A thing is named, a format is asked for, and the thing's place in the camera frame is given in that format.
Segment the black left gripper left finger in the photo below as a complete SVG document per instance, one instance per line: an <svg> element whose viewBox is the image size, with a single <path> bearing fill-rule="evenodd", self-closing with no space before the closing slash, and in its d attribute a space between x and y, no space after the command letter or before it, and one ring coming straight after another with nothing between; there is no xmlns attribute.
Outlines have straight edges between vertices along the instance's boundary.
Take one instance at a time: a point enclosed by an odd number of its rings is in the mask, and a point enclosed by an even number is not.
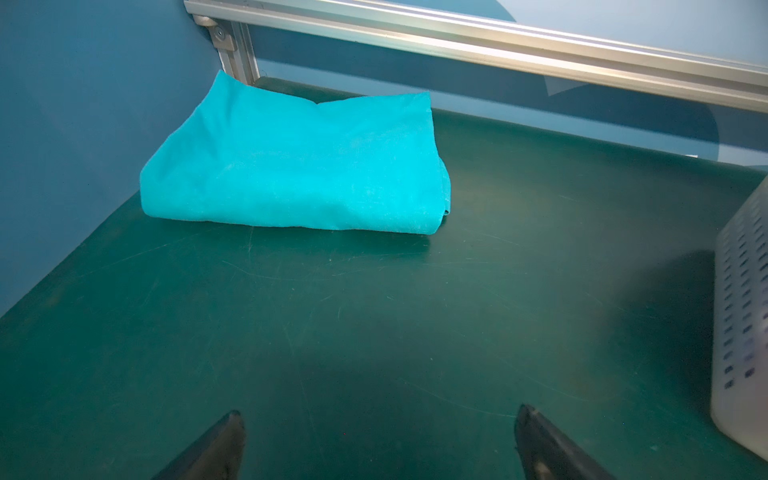
<svg viewBox="0 0 768 480"><path fill-rule="evenodd" d="M238 479L246 437L241 413L231 410L158 472L153 480Z"/></svg>

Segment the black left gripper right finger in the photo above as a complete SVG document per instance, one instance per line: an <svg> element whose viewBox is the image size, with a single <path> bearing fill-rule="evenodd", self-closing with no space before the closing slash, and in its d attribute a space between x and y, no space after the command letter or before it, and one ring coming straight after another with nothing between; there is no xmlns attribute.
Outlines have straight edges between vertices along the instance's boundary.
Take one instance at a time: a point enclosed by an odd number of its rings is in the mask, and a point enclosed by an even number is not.
<svg viewBox="0 0 768 480"><path fill-rule="evenodd" d="M527 480L615 479L614 475L529 404L520 406L514 431Z"/></svg>

